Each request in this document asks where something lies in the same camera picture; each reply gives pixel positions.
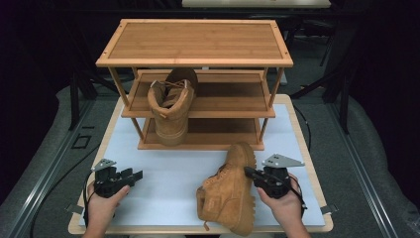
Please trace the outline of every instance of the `middle shelf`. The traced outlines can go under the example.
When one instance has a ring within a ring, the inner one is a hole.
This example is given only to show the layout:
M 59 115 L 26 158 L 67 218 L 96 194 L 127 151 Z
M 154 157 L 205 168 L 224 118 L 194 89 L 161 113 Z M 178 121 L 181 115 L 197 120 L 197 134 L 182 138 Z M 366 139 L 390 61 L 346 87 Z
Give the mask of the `middle shelf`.
M 197 96 L 189 118 L 274 118 L 263 70 L 195 69 Z M 154 118 L 148 91 L 155 80 L 165 81 L 169 69 L 140 69 L 133 82 L 122 117 Z

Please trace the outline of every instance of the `tan boot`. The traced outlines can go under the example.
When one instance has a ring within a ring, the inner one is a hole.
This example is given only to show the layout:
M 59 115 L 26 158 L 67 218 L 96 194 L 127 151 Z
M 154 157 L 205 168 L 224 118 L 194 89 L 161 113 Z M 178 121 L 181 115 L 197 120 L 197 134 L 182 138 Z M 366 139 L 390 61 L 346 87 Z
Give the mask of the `tan boot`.
M 181 144 L 188 131 L 188 111 L 196 95 L 197 75 L 192 68 L 174 69 L 166 81 L 154 81 L 148 101 L 155 115 L 156 132 L 165 146 Z
M 231 146 L 225 164 L 217 174 L 206 179 L 197 189 L 198 218 L 214 221 L 233 233 L 248 236 L 254 228 L 255 198 L 251 196 L 252 179 L 244 167 L 256 168 L 256 157 L 247 143 Z

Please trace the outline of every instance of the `bamboo shelf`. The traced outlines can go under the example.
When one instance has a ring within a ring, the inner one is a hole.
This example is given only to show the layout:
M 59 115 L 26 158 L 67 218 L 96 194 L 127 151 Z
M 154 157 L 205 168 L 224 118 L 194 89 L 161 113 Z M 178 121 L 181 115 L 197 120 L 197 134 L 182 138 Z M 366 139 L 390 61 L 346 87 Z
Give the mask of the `bamboo shelf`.
M 293 61 L 273 20 L 122 19 L 96 65 L 110 70 L 125 105 L 122 117 L 132 120 L 140 136 L 139 149 L 227 150 L 246 141 L 263 150 L 267 121 L 275 117 L 274 96 Z M 119 67 L 130 67 L 135 76 L 128 95 Z M 158 142 L 147 95 L 154 80 L 164 81 L 168 68 L 176 67 L 194 68 L 198 89 L 186 141 L 165 147 Z M 269 67 L 278 69 L 271 91 Z

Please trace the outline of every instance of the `metal bracket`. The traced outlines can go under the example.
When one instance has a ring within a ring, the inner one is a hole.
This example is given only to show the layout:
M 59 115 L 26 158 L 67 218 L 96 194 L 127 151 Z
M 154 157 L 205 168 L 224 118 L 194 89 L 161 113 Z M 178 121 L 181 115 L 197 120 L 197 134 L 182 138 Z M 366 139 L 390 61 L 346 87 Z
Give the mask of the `metal bracket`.
M 91 170 L 93 172 L 97 172 L 97 171 L 103 170 L 105 168 L 112 167 L 115 164 L 117 164 L 117 163 L 113 162 L 113 161 L 110 161 L 110 160 L 107 160 L 107 159 L 102 159 L 98 164 L 96 164 L 95 167 L 92 167 Z
M 68 207 L 65 208 L 67 212 L 77 213 L 79 215 L 81 215 L 81 213 L 83 212 L 83 209 L 84 209 L 83 207 L 79 205 L 73 205 L 73 204 L 70 204 Z
M 332 214 L 336 211 L 339 211 L 339 208 L 335 204 L 326 205 L 321 207 L 322 214 Z
M 272 168 L 303 167 L 305 163 L 293 160 L 283 155 L 274 154 L 262 161 L 263 166 Z

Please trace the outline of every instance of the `human hand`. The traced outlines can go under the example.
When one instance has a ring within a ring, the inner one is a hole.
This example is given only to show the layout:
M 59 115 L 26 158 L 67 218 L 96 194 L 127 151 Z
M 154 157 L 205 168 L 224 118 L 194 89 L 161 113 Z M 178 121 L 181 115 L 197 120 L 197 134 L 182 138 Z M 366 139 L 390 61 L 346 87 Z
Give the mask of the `human hand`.
M 117 193 L 109 198 L 104 198 L 94 193 L 93 182 L 89 185 L 89 225 L 83 237 L 103 237 L 111 223 L 115 210 L 120 201 L 128 194 L 130 187 L 123 186 Z
M 290 179 L 291 187 L 300 193 L 297 177 L 293 174 L 289 175 L 292 177 Z M 257 187 L 257 192 L 262 202 L 271 208 L 274 218 L 281 224 L 287 237 L 309 237 L 301 218 L 302 203 L 293 191 L 290 190 L 279 199 L 269 197 L 261 187 Z

